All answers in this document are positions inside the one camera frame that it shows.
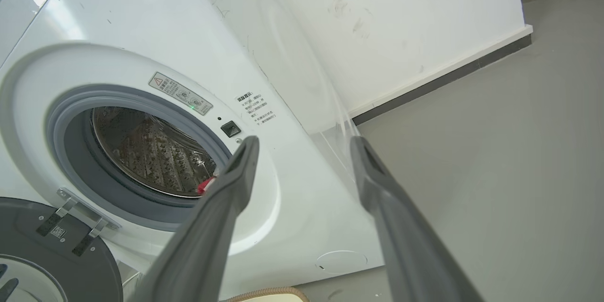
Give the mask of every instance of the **qr code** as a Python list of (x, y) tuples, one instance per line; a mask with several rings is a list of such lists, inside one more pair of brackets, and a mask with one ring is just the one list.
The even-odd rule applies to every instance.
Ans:
[(65, 229), (63, 229), (60, 226), (55, 226), (54, 229), (52, 229), (51, 234), (57, 236), (58, 238), (63, 237), (63, 235), (65, 235), (67, 231)]

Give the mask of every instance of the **front-loading washing machine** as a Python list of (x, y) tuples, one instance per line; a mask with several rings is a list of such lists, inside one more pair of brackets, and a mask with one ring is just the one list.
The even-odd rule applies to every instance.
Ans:
[(351, 193), (354, 126), (319, 63), (296, 59), (295, 20), (258, 3), (296, 51), (276, 72), (216, 1), (0, 0), (0, 287), (119, 300), (115, 261), (145, 272), (250, 135), (259, 165), (221, 298), (383, 264)]

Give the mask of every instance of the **white trim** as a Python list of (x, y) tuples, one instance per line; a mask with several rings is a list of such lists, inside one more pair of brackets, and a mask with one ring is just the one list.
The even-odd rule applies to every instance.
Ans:
[(507, 36), (503, 39), (495, 41), (491, 45), (486, 46), (485, 48), (482, 48), (482, 49), (478, 50), (477, 52), (474, 52), (474, 53), (472, 53), (454, 63), (451, 63), (447, 66), (443, 66), (443, 67), (437, 69), (435, 72), (432, 72), (431, 74), (427, 74), (426, 76), (422, 76), (420, 78), (419, 77), (415, 78), (415, 80), (413, 80), (412, 82), (410, 82), (406, 85), (403, 85), (402, 87), (399, 87), (398, 89), (395, 89), (394, 91), (390, 92), (389, 94), (382, 96), (376, 100), (373, 100), (372, 102), (368, 102), (367, 104), (357, 107), (356, 109), (351, 110), (350, 116), (356, 117), (362, 113), (365, 113), (365, 112), (373, 109), (376, 106), (380, 106), (387, 101), (395, 99), (397, 96), (404, 95), (405, 93), (412, 91), (412, 90), (416, 89), (417, 87), (420, 87), (421, 85), (425, 85), (425, 84), (429, 83), (430, 81), (435, 80), (436, 78), (444, 76), (445, 74), (447, 74), (449, 72), (452, 72), (466, 64), (471, 63), (472, 61), (479, 59), (480, 57), (483, 57), (491, 52), (494, 52), (495, 50), (498, 50), (498, 49), (504, 47), (505, 45), (510, 44), (511, 42), (515, 42), (516, 40), (518, 40), (522, 37), (526, 37), (527, 35), (529, 35), (531, 33), (533, 33), (533, 26), (524, 25), (524, 27), (522, 29), (510, 34), (509, 36)]

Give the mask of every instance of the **gray rubber seal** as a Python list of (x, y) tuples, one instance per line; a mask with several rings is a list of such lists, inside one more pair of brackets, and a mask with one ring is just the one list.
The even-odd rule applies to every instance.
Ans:
[(197, 200), (163, 195), (136, 183), (103, 156), (92, 135), (90, 110), (117, 106), (144, 111), (188, 134), (224, 168), (231, 153), (214, 132), (188, 111), (148, 92), (118, 85), (73, 89), (51, 107), (48, 145), (63, 173), (86, 197), (132, 223), (175, 231)]

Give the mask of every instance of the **white washing machine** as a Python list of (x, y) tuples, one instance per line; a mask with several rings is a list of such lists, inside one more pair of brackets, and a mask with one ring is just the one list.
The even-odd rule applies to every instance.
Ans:
[(0, 0), (0, 287), (100, 299), (114, 259), (145, 272), (250, 135), (221, 298), (383, 264), (350, 182), (356, 130), (295, 20), (246, 1), (254, 44), (219, 1)]

